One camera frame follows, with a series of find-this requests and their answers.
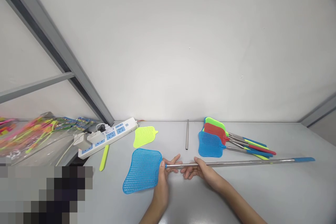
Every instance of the charger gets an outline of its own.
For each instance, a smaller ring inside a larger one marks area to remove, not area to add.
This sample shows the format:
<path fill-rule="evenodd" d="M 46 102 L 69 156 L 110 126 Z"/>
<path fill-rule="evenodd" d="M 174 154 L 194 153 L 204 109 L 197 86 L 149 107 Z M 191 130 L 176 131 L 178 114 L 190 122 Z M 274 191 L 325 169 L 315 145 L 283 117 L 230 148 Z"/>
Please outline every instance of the charger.
<path fill-rule="evenodd" d="M 93 132 L 90 135 L 88 135 L 87 140 L 91 142 L 92 144 L 96 144 L 96 143 L 103 141 L 105 137 L 106 136 L 104 133 L 97 131 L 97 132 Z"/>

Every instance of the yellow-green plastic stick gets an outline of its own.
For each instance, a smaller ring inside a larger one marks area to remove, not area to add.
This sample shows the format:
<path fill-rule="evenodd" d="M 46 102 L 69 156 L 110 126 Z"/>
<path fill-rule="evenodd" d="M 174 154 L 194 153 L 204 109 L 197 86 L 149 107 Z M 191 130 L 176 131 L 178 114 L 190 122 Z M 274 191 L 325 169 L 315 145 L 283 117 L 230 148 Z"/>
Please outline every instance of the yellow-green plastic stick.
<path fill-rule="evenodd" d="M 100 167 L 99 167 L 100 171 L 104 170 L 104 168 L 105 168 L 105 162 L 106 162 L 106 158 L 107 158 L 107 153 L 109 151 L 108 149 L 109 149 L 109 145 L 106 145 L 105 149 L 104 149 L 103 158 L 101 159 L 101 163 L 100 163 Z"/>

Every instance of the white power strip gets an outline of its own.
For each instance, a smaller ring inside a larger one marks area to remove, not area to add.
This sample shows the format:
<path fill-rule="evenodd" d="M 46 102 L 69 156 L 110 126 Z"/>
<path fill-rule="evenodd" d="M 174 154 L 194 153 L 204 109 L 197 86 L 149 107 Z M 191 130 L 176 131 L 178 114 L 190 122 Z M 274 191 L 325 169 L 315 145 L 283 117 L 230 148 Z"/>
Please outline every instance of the white power strip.
<path fill-rule="evenodd" d="M 79 149 L 78 157 L 81 159 L 85 159 L 96 153 L 97 151 L 103 149 L 105 145 L 109 145 L 117 141 L 118 139 L 122 138 L 123 136 L 127 135 L 138 127 L 139 125 L 133 117 L 122 123 L 119 123 L 118 125 L 113 126 L 107 129 L 107 131 L 103 132 L 103 134 L 105 135 L 105 139 L 103 139 L 102 141 L 96 144 L 91 144 L 91 147 L 86 150 Z"/>

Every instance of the stainless steel rod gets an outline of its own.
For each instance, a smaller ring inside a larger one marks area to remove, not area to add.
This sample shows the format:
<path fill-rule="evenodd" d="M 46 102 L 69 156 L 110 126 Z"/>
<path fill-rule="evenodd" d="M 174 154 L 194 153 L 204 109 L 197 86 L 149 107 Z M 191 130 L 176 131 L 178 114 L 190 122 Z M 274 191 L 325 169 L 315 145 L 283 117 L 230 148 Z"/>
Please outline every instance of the stainless steel rod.
<path fill-rule="evenodd" d="M 188 149 L 188 145 L 189 145 L 189 119 L 187 121 L 187 136 L 186 136 L 186 139 L 185 139 L 185 149 Z"/>
<path fill-rule="evenodd" d="M 236 135 L 236 134 L 233 134 L 233 133 L 230 133 L 230 132 L 228 132 L 228 133 L 229 133 L 229 136 L 235 137 L 235 138 L 241 139 L 241 141 L 244 141 L 244 138 L 242 136 L 239 136 L 239 135 Z"/>
<path fill-rule="evenodd" d="M 229 137 L 229 138 L 230 138 L 230 142 L 235 142 L 235 143 L 237 143 L 237 144 L 240 144 L 240 145 L 243 145 L 243 146 L 246 146 L 246 147 L 249 146 L 247 143 L 243 143 L 243 142 L 238 141 L 238 140 L 236 140 L 236 139 L 234 139 L 234 138 L 231 138 L 231 137 Z"/>
<path fill-rule="evenodd" d="M 247 161 L 229 161 L 229 162 L 211 162 L 205 163 L 209 166 L 233 166 L 233 165 L 264 165 L 264 164 L 274 164 L 274 163 L 293 163 L 294 159 L 270 159 L 270 160 L 247 160 Z M 190 166 L 198 166 L 197 163 L 189 163 L 189 164 L 168 164 L 167 167 L 170 168 L 178 168 L 178 167 L 190 167 Z"/>
<path fill-rule="evenodd" d="M 239 144 L 239 143 L 236 143 L 236 142 L 232 141 L 231 139 L 230 139 L 230 143 L 232 143 L 232 144 L 238 146 L 238 147 L 241 148 L 241 149 L 244 149 L 244 146 L 243 146 L 243 145 L 241 145 L 241 144 Z"/>
<path fill-rule="evenodd" d="M 229 146 L 227 146 L 226 149 L 228 149 L 230 151 L 237 151 L 237 152 L 247 153 L 246 150 L 244 150 L 244 149 L 238 149 L 238 148 L 235 148 L 235 147 L 229 147 Z"/>

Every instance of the telescopic metal handle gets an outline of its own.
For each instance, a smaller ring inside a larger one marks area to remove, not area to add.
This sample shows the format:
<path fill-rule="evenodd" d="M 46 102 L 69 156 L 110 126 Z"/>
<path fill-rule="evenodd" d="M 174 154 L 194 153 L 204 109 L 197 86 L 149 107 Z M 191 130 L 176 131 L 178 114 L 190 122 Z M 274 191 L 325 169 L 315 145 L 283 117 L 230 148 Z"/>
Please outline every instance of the telescopic metal handle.
<path fill-rule="evenodd" d="M 208 166 L 233 166 L 233 165 L 264 165 L 270 163 L 293 163 L 295 162 L 294 158 L 291 159 L 272 159 L 272 160 L 247 160 L 247 161 L 229 161 L 229 162 L 211 162 L 205 163 Z M 198 166 L 197 163 L 189 163 L 189 164 L 168 164 L 167 168 L 178 168 L 178 167 L 190 167 L 190 166 Z"/>

